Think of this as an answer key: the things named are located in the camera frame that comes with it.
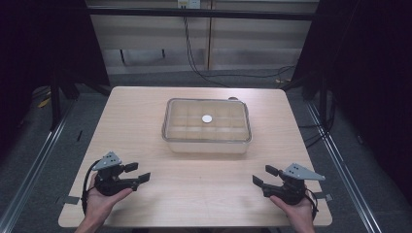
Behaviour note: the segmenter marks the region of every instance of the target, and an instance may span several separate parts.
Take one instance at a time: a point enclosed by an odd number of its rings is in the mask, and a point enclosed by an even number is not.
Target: table
[[[171,98],[227,99],[246,103],[253,140],[244,154],[175,153],[161,137]],[[289,225],[282,210],[264,198],[252,175],[282,185],[264,171],[269,164],[285,169],[296,162],[314,168],[283,90],[207,87],[115,87],[99,120],[70,196],[81,196],[86,170],[108,151],[139,169],[121,178],[151,172],[151,180],[119,202],[105,224],[116,227],[263,227]],[[309,189],[322,191],[319,182]],[[315,225],[331,224],[324,199]],[[82,205],[66,204],[62,227],[76,227]]]

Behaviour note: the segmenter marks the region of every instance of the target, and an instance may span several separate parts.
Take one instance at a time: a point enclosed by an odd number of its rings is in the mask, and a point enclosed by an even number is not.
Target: white round button
[[[205,123],[210,123],[212,121],[212,116],[210,115],[205,115],[202,117],[203,122]]]

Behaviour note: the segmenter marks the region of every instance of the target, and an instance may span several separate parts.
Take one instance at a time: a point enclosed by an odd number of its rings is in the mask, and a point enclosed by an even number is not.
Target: container lid
[[[162,137],[167,142],[249,143],[247,106],[232,99],[170,99]]]

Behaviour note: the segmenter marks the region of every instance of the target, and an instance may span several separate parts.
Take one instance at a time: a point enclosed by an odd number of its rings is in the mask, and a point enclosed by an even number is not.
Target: transparent plastic container
[[[249,113],[239,100],[170,99],[162,137],[174,152],[245,153]]]

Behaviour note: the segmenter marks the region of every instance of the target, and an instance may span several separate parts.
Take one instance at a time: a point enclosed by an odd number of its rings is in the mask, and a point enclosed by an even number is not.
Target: human arm
[[[91,177],[87,198],[87,210],[85,218],[76,230],[76,233],[92,233],[103,225],[106,218],[109,216],[113,207],[128,196],[133,190],[126,188],[113,196],[105,196],[94,188],[94,178]]]
[[[312,219],[312,204],[303,198],[298,204],[291,206],[277,196],[270,196],[270,200],[282,209],[288,216],[293,230],[297,233],[313,233],[315,228]]]

